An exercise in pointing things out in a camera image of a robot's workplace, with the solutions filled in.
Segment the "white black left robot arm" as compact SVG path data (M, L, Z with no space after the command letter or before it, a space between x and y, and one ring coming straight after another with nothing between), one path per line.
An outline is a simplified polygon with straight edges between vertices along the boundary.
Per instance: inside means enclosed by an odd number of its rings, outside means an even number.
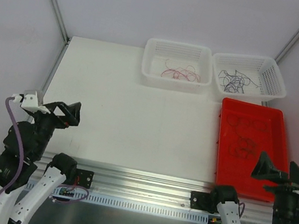
M65 153L56 154L39 182L18 201L18 196L37 170L56 129L80 123L82 104L44 104L36 91L15 94L5 100L12 122L0 154L0 224L28 224L37 209L59 185L73 183L77 161Z

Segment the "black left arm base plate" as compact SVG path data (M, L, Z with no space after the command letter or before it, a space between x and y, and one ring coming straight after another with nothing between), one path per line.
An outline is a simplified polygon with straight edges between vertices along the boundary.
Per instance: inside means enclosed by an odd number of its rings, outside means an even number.
M94 174L95 173L93 171L87 171L77 168L75 173L74 185L90 189L93 182Z

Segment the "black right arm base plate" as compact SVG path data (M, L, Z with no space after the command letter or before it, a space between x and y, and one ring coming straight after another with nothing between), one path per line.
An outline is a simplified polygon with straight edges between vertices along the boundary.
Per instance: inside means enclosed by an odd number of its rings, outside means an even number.
M203 210L209 213L216 213L216 205L209 193L192 191L190 193L190 208Z

